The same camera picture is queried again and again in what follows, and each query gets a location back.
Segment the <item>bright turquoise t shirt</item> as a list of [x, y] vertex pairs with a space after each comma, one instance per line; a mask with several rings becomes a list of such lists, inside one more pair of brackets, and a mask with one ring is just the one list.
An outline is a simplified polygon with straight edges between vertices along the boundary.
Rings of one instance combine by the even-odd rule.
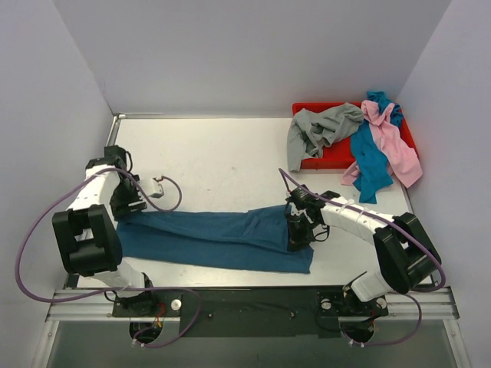
[[390, 186], [393, 180], [387, 171], [388, 159], [377, 148], [367, 120], [351, 135], [350, 148], [355, 158], [353, 186], [360, 192], [359, 202], [376, 204], [377, 191]]

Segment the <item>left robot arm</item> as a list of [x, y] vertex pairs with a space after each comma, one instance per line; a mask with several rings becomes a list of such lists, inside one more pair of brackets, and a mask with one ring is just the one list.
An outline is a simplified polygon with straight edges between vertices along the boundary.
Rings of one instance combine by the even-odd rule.
[[117, 235], [117, 220], [147, 208], [133, 181], [140, 178], [131, 169], [131, 155], [119, 146], [106, 146], [104, 156], [86, 165], [92, 180], [77, 192], [63, 212], [52, 217], [55, 238], [68, 274], [95, 278], [114, 288], [114, 303], [128, 312], [151, 315], [158, 297], [145, 288], [150, 279], [123, 260]]

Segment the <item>red plastic bin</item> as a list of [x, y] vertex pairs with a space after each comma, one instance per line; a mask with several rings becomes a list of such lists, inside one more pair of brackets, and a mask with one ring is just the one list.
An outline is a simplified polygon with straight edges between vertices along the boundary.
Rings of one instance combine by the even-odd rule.
[[[292, 104], [292, 114], [306, 109], [315, 113], [320, 113], [332, 107], [341, 106], [344, 102], [323, 101], [323, 102], [297, 102]], [[417, 147], [411, 135], [409, 126], [405, 119], [402, 120], [400, 127], [401, 139], [417, 152]], [[303, 159], [301, 169], [347, 169], [354, 162], [351, 155], [350, 137], [334, 143], [331, 147], [323, 147], [322, 157]]]

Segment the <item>grey t shirt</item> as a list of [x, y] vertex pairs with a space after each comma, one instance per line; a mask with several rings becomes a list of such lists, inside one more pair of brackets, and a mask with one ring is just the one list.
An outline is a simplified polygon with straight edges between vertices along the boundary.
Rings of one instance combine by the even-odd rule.
[[287, 135], [287, 166], [299, 171], [304, 159], [322, 158], [323, 149], [358, 131], [364, 115], [360, 107], [344, 103], [316, 113], [306, 108], [297, 112]]

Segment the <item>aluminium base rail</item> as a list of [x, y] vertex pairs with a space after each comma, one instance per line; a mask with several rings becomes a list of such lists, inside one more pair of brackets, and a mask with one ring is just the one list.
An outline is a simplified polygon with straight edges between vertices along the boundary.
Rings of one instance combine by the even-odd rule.
[[[267, 301], [264, 297], [253, 297], [250, 290], [216, 290], [218, 297], [207, 297], [201, 292], [201, 311], [216, 315], [220, 311], [267, 312], [291, 311], [299, 313], [302, 308], [316, 311], [314, 302], [310, 307], [306, 298], [289, 301], [286, 297], [274, 297]], [[424, 320], [457, 320], [459, 312], [451, 290], [444, 288], [434, 293], [387, 294], [374, 303], [374, 309], [382, 316], [397, 320], [415, 320], [421, 314]], [[46, 317], [47, 321], [150, 321], [156, 313], [138, 314], [129, 312], [121, 306], [108, 301], [103, 295], [85, 299], [52, 304]]]

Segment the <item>dark teal t shirt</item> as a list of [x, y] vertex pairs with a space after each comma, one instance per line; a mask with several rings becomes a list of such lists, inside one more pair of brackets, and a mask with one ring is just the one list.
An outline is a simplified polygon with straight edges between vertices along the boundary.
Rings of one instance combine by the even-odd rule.
[[123, 255], [246, 271], [309, 274], [314, 251], [288, 250], [283, 205], [247, 212], [138, 212], [122, 218]]

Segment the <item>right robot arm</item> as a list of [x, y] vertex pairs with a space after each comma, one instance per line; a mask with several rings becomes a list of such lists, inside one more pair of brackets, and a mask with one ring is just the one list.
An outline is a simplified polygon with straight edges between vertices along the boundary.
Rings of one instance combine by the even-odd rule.
[[315, 241], [314, 229], [344, 230], [374, 246], [378, 266], [365, 271], [343, 287], [342, 304], [359, 314], [371, 301], [390, 292], [426, 291], [419, 284], [441, 270], [441, 258], [412, 213], [387, 215], [354, 204], [336, 192], [316, 195], [306, 186], [292, 190], [286, 202], [288, 250], [301, 251]]

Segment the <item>pink t shirt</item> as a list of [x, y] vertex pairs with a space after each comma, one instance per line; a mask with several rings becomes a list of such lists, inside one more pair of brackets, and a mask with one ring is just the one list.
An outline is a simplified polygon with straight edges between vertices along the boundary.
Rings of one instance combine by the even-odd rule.
[[[401, 139], [400, 127], [392, 123], [395, 107], [394, 103], [389, 103], [384, 110], [380, 110], [375, 101], [364, 100], [361, 103], [361, 111], [364, 120], [369, 123], [374, 142], [388, 159], [387, 171], [390, 177], [395, 176], [406, 187], [410, 187], [423, 175], [423, 170], [415, 150]], [[346, 186], [353, 185], [354, 163], [342, 176], [341, 182]]]

